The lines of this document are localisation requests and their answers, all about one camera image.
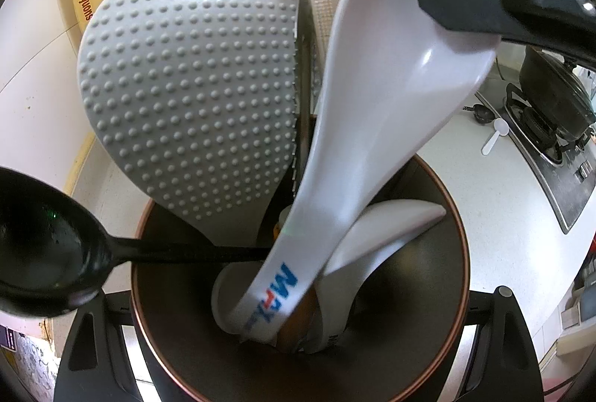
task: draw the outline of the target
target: spoon handle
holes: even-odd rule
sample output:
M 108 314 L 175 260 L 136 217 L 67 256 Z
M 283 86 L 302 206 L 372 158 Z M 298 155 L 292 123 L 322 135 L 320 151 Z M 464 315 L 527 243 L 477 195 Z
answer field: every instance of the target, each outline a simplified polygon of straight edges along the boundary
M 269 247 L 226 247 L 212 244 L 188 244 L 112 237 L 112 254 L 118 263 L 134 262 L 244 262 L 262 261 Z
M 495 143 L 497 142 L 498 138 L 499 138 L 499 132 L 495 131 L 495 134 L 491 137 L 490 140 L 488 140 L 486 142 L 486 145 L 484 145 L 484 147 L 482 148 L 482 155 L 486 156 L 491 152 L 491 150 L 492 150 L 493 146 L 495 145 Z

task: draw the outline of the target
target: stove burner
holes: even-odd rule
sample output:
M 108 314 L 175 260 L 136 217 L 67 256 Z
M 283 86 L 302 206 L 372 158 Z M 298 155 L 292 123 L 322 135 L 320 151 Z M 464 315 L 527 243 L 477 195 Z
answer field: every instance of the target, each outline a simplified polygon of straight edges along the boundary
M 521 110 L 521 122 L 532 132 L 538 149 L 547 150 L 557 142 L 557 134 L 533 108 Z
M 533 107 L 514 99 L 514 93 L 521 99 L 526 99 L 514 84 L 507 85 L 505 109 L 511 120 L 540 155 L 553 165 L 562 165 L 562 149 L 558 143 L 556 129 Z

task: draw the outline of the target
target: stainless steel stove panel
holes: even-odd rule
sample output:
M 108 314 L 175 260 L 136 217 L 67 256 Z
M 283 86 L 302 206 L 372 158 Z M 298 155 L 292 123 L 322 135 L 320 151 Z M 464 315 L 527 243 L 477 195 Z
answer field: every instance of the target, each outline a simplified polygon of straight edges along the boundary
M 571 230 L 596 187 L 596 159 L 588 149 L 563 153 L 553 165 L 528 140 L 505 109 L 507 81 L 489 75 L 476 95 L 510 126 L 509 136 L 536 174 L 565 234 Z

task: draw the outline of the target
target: printed logo on spoon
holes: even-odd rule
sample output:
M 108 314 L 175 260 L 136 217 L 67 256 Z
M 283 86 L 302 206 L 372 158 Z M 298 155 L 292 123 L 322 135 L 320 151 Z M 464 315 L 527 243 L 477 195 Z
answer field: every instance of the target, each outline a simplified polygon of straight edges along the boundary
M 285 262 L 281 263 L 279 270 L 281 273 L 275 274 L 273 283 L 271 283 L 269 288 L 265 290 L 264 300 L 261 300 L 257 304 L 251 317 L 244 325 L 244 331 L 246 333 L 248 333 L 254 324 L 261 318 L 263 318 L 267 323 L 270 323 L 273 317 L 282 307 L 283 301 L 280 300 L 280 298 L 286 300 L 290 295 L 288 286 L 290 288 L 294 288 L 298 283 L 298 278 L 294 276 L 294 273 L 290 270 L 290 268 L 287 267 Z

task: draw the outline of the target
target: black plastic spoon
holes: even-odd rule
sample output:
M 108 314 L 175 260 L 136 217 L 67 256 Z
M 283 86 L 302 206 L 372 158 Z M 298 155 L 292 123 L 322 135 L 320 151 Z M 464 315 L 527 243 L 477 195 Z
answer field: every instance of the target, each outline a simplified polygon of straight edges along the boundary
M 112 237 L 64 193 L 0 168 L 0 310 L 52 317 L 91 300 L 125 261 L 260 261 L 268 247 L 152 242 Z

